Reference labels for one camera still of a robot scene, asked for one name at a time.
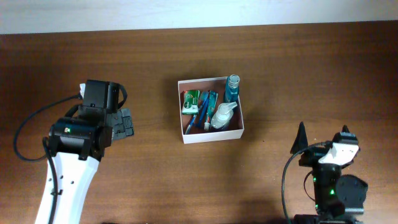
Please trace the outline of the purple foam soap pump bottle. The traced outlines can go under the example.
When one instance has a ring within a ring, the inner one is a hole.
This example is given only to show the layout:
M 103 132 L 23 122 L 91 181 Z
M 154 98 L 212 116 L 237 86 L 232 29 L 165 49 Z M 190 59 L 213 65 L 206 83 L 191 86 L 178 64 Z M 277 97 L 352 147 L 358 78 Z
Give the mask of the purple foam soap pump bottle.
M 229 122 L 234 115 L 234 109 L 237 107 L 237 102 L 222 103 L 219 105 L 216 113 L 211 119 L 211 127 L 217 131 L 224 131 L 229 126 Z

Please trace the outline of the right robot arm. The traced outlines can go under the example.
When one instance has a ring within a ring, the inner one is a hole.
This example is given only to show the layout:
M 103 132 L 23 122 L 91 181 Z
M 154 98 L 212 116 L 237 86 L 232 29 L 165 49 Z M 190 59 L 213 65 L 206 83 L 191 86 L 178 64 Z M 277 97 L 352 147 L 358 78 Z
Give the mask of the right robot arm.
M 354 175 L 343 175 L 342 170 L 354 161 L 360 151 L 359 141 L 346 125 L 333 136 L 331 141 L 309 145 L 305 126 L 300 123 L 298 132 L 290 150 L 282 183 L 292 160 L 300 156 L 298 164 L 310 167 L 307 176 L 312 176 L 315 202 L 315 215 L 295 215 L 292 219 L 287 214 L 285 202 L 282 202 L 288 223 L 359 223 L 356 218 L 364 213 L 364 201 L 368 183 Z

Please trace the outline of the green white toothpaste tube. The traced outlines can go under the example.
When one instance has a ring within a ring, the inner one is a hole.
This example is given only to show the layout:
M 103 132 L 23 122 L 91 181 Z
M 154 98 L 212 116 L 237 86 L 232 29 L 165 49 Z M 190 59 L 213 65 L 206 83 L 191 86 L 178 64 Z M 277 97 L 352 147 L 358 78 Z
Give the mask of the green white toothpaste tube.
M 210 130 L 211 119 L 212 119 L 212 117 L 214 115 L 217 99 L 218 99 L 218 93 L 211 90 L 210 91 L 210 95 L 209 95 L 209 100 L 208 100 L 206 119 L 205 119 L 205 123 L 204 123 L 204 130 L 205 131 L 209 131 Z

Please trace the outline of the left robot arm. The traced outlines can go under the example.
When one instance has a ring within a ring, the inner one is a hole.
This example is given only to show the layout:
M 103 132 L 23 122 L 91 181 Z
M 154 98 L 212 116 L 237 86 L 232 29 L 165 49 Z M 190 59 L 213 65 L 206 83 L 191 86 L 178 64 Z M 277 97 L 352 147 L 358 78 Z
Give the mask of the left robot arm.
M 87 80 L 77 97 L 82 102 L 58 119 L 42 140 L 47 178 L 36 223 L 79 223 L 106 148 L 134 135 L 121 84 Z

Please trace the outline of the blue mouthwash bottle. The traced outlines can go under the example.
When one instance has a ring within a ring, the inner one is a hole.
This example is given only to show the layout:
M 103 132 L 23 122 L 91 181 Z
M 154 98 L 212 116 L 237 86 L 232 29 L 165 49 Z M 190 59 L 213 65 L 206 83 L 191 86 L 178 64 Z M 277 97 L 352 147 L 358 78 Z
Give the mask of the blue mouthwash bottle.
M 238 100 L 239 82 L 240 77 L 238 75 L 233 74 L 227 78 L 225 92 L 223 96 L 224 103 L 232 103 Z

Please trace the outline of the blue disposable razor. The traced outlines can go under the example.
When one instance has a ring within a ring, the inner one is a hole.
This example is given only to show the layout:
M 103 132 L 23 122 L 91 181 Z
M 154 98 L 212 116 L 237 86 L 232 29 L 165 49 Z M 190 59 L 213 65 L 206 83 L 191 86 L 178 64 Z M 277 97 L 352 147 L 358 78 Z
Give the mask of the blue disposable razor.
M 209 98 L 210 98 L 210 97 L 208 97 L 208 98 L 205 100 L 205 102 L 202 104 L 200 119 L 198 120 L 197 124 L 195 125 L 195 126 L 198 127 L 198 128 L 201 127 L 203 118 L 205 117 L 205 113 L 206 113 L 207 107 L 208 107 Z

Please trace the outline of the green Dettol soap bar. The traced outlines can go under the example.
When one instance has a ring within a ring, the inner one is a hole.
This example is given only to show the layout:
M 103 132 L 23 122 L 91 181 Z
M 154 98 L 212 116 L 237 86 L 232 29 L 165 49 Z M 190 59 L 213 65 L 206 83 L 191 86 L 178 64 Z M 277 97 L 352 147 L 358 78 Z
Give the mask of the green Dettol soap bar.
M 198 113 L 198 100 L 200 90 L 186 90 L 183 92 L 182 114 L 190 115 Z

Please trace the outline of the blue white toothbrush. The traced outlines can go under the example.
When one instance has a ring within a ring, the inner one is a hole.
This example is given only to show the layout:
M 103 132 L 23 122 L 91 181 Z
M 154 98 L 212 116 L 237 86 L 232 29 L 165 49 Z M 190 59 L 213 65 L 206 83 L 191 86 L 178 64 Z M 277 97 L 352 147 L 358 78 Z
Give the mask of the blue white toothbrush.
M 209 92 L 204 91 L 200 92 L 199 100 L 198 100 L 198 113 L 197 114 L 190 114 L 192 115 L 192 118 L 185 130 L 185 134 L 188 134 L 191 130 L 191 128 L 195 125 L 195 120 L 197 116 L 199 115 L 199 112 L 201 112 L 202 104 L 205 102 L 205 100 L 209 97 Z

